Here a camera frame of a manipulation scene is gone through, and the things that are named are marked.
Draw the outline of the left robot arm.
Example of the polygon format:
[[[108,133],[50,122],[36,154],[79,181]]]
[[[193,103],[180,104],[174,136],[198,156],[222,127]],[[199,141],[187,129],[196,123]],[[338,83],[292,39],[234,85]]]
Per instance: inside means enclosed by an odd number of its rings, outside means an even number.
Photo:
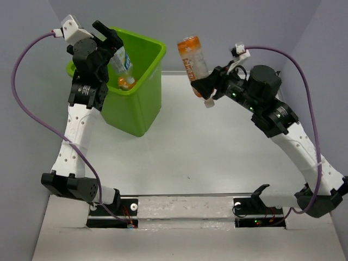
[[[120,210],[120,192],[102,186],[98,177],[86,177],[85,168],[91,165],[85,155],[108,93],[108,64],[123,42],[115,30],[100,21],[95,21],[93,27],[105,36],[104,40],[83,29],[71,15],[62,22],[61,31],[75,71],[60,151],[51,171],[42,174],[41,184],[58,197],[101,205],[107,214],[114,215]]]

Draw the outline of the small orange juice bottle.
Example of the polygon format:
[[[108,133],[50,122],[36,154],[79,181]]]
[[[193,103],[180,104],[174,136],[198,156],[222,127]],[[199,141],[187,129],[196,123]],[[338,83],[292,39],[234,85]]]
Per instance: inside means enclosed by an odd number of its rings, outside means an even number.
[[[119,77],[117,80],[119,89],[123,91],[131,90],[136,85],[136,80],[133,77]]]

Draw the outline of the clear bottle green white label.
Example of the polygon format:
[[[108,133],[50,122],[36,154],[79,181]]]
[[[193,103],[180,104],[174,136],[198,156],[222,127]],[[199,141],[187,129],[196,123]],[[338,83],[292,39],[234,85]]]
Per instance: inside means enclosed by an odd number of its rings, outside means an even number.
[[[110,60],[114,72],[118,76],[131,77],[133,64],[124,46],[119,48]]]

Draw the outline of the orange capped orange label bottle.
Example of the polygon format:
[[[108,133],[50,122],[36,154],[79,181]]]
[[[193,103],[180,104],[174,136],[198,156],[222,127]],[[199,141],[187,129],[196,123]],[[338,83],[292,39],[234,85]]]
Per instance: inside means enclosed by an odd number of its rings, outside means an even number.
[[[209,76],[198,36],[188,36],[178,41],[177,48],[190,82]]]

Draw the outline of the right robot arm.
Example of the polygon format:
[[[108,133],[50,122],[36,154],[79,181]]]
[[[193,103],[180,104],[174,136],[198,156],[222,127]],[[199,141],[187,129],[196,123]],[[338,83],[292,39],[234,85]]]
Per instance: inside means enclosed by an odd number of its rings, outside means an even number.
[[[256,213],[269,207],[298,208],[313,218],[336,209],[347,194],[347,177],[322,157],[305,133],[298,116],[286,103],[276,98],[281,86],[276,71],[266,65],[254,66],[248,78],[239,77],[217,66],[206,78],[191,86],[205,99],[228,97],[252,113],[251,120],[267,138],[290,158],[305,180],[299,192],[271,192],[269,184],[261,185],[251,195],[250,206]]]

